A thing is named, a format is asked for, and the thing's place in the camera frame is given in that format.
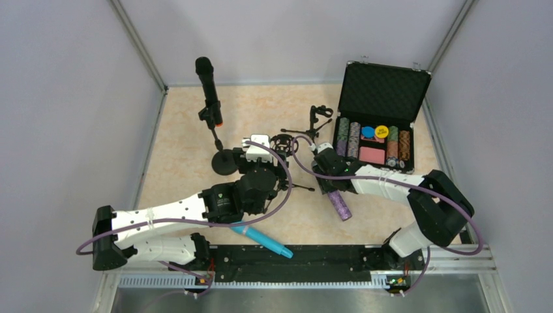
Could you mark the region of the black round-base mic stand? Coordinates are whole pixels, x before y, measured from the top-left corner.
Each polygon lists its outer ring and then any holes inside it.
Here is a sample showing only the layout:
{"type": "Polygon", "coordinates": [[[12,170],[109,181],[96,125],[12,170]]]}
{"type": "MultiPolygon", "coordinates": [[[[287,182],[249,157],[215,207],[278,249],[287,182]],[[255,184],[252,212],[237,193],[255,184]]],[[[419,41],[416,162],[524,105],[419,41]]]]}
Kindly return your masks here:
{"type": "Polygon", "coordinates": [[[201,121],[205,121],[208,129],[214,137],[215,147],[217,152],[211,159],[211,167],[213,171],[219,175],[231,175],[237,171],[237,166],[233,159],[232,151],[225,149],[219,139],[215,128],[222,124],[222,116],[220,112],[220,102],[205,101],[205,108],[199,113],[201,121]]]}

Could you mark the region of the black tripod shock-mount stand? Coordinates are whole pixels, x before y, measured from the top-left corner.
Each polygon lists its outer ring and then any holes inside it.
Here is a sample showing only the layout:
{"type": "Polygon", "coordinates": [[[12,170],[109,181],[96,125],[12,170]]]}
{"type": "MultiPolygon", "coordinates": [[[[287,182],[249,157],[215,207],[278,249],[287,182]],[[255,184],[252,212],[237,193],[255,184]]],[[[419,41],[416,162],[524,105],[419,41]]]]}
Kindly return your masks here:
{"type": "MultiPolygon", "coordinates": [[[[288,157],[291,156],[292,152],[297,152],[299,149],[297,145],[293,146],[291,144],[291,141],[292,141],[291,135],[285,134],[285,133],[277,134],[270,139],[271,148],[275,152],[279,153],[280,155],[284,155],[283,159],[286,160],[288,157]]],[[[286,178],[282,178],[278,180],[279,190],[287,191],[290,187],[305,189],[309,192],[315,191],[315,188],[313,187],[290,184],[286,178]]]]}

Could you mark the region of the purple glitter microphone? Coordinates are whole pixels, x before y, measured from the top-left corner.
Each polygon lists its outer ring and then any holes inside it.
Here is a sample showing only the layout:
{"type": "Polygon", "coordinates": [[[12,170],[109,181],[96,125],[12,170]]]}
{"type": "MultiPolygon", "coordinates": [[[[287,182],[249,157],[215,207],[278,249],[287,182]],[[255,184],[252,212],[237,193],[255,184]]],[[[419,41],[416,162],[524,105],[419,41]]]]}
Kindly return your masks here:
{"type": "Polygon", "coordinates": [[[329,192],[327,193],[327,196],[332,203],[335,211],[339,215],[341,221],[349,220],[352,217],[352,213],[339,191],[336,190],[333,192],[329,192]]]}

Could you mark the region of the black microphone orange end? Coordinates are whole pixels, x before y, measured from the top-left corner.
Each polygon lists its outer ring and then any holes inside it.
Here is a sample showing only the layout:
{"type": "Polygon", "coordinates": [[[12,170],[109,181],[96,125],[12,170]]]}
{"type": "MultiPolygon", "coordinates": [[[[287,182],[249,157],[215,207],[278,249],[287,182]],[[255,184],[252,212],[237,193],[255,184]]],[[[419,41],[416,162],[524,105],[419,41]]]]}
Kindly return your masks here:
{"type": "Polygon", "coordinates": [[[207,57],[199,57],[195,61],[196,74],[198,75],[205,95],[205,108],[199,112],[202,121],[208,124],[210,129],[223,124],[220,110],[220,101],[214,81],[214,68],[207,57]]]}

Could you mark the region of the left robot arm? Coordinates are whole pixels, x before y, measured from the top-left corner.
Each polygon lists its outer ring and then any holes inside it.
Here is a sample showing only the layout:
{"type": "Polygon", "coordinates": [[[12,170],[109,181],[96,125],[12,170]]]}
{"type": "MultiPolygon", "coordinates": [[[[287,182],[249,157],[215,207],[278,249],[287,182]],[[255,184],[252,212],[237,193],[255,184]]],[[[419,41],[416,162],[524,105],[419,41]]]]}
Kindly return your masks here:
{"type": "Polygon", "coordinates": [[[220,183],[172,203],[134,211],[99,207],[92,225],[92,268],[108,271],[139,261],[186,265],[207,259],[209,244],[198,233],[168,237],[190,228],[226,227],[245,215],[263,215],[267,202],[285,190],[290,178],[286,152],[266,135],[252,135],[230,156],[240,178],[220,183]]]}

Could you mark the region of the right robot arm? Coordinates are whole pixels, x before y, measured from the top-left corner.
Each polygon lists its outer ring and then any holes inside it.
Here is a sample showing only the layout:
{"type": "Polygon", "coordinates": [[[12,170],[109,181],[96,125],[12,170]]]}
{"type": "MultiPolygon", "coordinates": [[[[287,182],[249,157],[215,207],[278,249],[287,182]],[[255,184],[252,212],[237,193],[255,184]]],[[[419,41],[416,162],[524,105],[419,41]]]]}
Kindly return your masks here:
{"type": "Polygon", "coordinates": [[[440,170],[426,175],[383,170],[340,156],[324,143],[314,150],[313,170],[331,190],[368,194],[411,209],[414,222],[400,228],[384,245],[399,258],[436,245],[448,247],[474,215],[474,208],[450,178],[440,170]]]}

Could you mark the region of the black tripod stand with clip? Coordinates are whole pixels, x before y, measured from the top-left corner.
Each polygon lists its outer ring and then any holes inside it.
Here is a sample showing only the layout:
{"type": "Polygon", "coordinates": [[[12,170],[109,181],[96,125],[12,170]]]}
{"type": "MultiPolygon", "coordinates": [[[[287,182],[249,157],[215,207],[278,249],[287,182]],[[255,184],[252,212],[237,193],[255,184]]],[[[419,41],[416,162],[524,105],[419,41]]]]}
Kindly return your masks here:
{"type": "Polygon", "coordinates": [[[309,129],[307,130],[288,130],[285,128],[281,128],[280,131],[282,133],[288,133],[288,134],[302,134],[306,135],[312,142],[319,137],[320,130],[325,126],[328,125],[330,122],[333,121],[334,110],[331,108],[328,108],[325,105],[322,106],[311,106],[310,107],[310,113],[309,113],[309,129]],[[327,120],[320,126],[316,126],[316,124],[320,121],[319,116],[326,117],[327,120]]]}

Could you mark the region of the purple poker chip stack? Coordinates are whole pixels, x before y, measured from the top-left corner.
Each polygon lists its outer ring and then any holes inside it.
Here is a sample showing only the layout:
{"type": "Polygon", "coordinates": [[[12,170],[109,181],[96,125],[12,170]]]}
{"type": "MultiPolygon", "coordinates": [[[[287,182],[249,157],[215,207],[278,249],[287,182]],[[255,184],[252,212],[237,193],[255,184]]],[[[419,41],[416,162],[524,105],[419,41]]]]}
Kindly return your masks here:
{"type": "Polygon", "coordinates": [[[350,122],[346,117],[341,117],[338,122],[338,130],[336,136],[336,152],[340,156],[346,156],[348,145],[350,122]]]}

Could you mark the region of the blue orange poker chip stack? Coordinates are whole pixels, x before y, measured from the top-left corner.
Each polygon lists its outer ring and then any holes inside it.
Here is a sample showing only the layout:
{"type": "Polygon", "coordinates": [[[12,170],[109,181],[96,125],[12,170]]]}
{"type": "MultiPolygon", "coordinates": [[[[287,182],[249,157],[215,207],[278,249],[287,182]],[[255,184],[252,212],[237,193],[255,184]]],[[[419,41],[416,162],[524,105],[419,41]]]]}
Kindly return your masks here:
{"type": "Polygon", "coordinates": [[[349,127],[347,157],[357,159],[359,157],[361,125],[357,122],[351,122],[349,127]]]}

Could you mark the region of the red playing card deck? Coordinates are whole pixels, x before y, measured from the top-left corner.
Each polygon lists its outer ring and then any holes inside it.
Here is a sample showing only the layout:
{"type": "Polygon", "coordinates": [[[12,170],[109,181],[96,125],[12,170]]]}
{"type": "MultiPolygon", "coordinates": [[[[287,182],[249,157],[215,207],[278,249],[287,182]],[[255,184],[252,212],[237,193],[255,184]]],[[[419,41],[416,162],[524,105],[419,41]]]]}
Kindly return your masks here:
{"type": "Polygon", "coordinates": [[[361,147],[359,149],[359,160],[373,164],[385,164],[385,150],[373,147],[361,147]]]}

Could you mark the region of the yellow dealer chip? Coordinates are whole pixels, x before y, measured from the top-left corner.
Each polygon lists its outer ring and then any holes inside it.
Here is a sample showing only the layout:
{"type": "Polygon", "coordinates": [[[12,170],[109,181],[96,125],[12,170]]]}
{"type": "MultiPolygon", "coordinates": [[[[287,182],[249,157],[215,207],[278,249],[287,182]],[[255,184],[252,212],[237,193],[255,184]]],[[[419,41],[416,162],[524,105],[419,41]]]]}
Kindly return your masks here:
{"type": "Polygon", "coordinates": [[[378,139],[386,139],[389,133],[389,128],[385,125],[379,125],[374,129],[374,136],[378,139]]]}

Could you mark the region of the green poker chip stack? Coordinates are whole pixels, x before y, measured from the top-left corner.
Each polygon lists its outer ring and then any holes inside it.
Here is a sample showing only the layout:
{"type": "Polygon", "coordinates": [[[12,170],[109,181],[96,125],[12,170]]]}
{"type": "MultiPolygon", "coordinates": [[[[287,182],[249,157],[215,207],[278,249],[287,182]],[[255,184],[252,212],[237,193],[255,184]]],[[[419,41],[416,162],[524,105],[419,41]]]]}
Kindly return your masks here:
{"type": "Polygon", "coordinates": [[[399,129],[396,126],[389,127],[389,134],[387,137],[386,159],[398,158],[398,135],[399,129]]]}

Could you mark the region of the teal toy microphone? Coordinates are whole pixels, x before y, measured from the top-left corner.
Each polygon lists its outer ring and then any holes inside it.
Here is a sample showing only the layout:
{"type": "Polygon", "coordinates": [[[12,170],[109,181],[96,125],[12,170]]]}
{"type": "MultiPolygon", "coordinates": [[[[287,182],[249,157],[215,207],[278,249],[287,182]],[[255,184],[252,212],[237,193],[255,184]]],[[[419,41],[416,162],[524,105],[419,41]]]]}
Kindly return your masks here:
{"type": "Polygon", "coordinates": [[[271,238],[270,236],[257,230],[251,224],[247,224],[243,226],[238,226],[236,224],[235,226],[230,227],[230,229],[235,233],[241,234],[253,240],[254,242],[258,243],[260,246],[265,247],[266,249],[270,250],[271,252],[274,252],[277,255],[284,256],[285,258],[288,258],[288,259],[293,258],[293,252],[289,248],[285,247],[283,244],[279,243],[278,241],[271,238]]]}

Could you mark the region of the brown poker chip stack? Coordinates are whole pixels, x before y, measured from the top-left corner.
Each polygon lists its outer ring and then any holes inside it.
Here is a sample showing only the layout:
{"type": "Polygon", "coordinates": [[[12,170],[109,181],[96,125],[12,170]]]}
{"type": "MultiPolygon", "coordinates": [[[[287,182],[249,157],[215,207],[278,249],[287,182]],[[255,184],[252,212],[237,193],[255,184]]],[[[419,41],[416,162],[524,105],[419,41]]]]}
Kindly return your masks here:
{"type": "Polygon", "coordinates": [[[400,160],[408,161],[411,158],[410,145],[410,132],[401,130],[398,135],[398,155],[400,160]]]}

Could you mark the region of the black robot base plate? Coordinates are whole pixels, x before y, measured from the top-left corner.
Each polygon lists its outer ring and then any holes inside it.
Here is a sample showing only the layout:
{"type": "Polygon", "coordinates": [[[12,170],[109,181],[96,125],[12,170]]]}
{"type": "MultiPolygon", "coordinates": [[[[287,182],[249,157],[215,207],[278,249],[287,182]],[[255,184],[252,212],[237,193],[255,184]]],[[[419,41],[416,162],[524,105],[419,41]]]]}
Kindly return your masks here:
{"type": "Polygon", "coordinates": [[[388,246],[290,245],[293,256],[278,255],[260,245],[208,246],[202,241],[196,258],[173,267],[214,273],[218,283],[369,283],[378,271],[395,276],[420,271],[425,266],[421,251],[397,256],[388,246]]]}

